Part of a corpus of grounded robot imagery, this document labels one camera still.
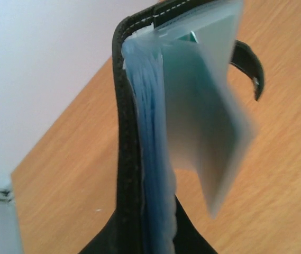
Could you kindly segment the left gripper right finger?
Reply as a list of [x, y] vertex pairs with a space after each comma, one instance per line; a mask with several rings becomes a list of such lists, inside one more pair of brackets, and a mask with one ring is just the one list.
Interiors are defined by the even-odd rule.
[[217, 254], [192, 224], [176, 197], [177, 233], [174, 237], [176, 254]]

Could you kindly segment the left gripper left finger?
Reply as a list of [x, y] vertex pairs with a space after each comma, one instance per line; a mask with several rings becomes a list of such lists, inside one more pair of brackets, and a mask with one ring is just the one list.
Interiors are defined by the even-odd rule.
[[104, 227], [80, 251], [79, 254], [118, 254], [118, 212], [115, 210]]

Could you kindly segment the black leather card holder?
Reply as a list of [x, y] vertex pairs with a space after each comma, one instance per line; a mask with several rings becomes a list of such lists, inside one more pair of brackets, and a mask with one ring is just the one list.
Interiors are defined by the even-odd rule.
[[[197, 172], [215, 216], [254, 138], [227, 85], [229, 65], [264, 88], [262, 64], [236, 39], [243, 1], [163, 1], [123, 19], [112, 41], [118, 109], [116, 210], [120, 253], [175, 253], [176, 168]], [[162, 46], [193, 32], [208, 89], [168, 91]]]

